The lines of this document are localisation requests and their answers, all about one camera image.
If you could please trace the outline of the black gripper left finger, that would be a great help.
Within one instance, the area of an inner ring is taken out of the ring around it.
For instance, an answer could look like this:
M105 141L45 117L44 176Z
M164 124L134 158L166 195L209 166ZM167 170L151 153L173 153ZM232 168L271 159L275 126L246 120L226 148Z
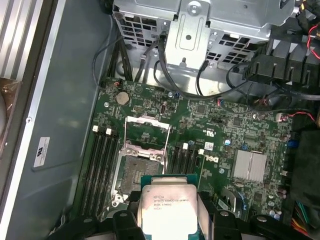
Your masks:
M143 240L145 235L138 226L138 206L141 192L133 191L126 210L119 210L111 218L100 222L95 216L80 216L47 237L48 240L84 240L108 233L115 240Z

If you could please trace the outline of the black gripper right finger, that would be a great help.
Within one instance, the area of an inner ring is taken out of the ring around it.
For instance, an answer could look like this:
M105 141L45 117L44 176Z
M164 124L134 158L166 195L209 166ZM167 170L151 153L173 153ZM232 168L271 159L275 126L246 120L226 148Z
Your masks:
M206 240L294 240L295 230L267 215L248 222L227 210L218 210L206 192L199 192L198 225Z

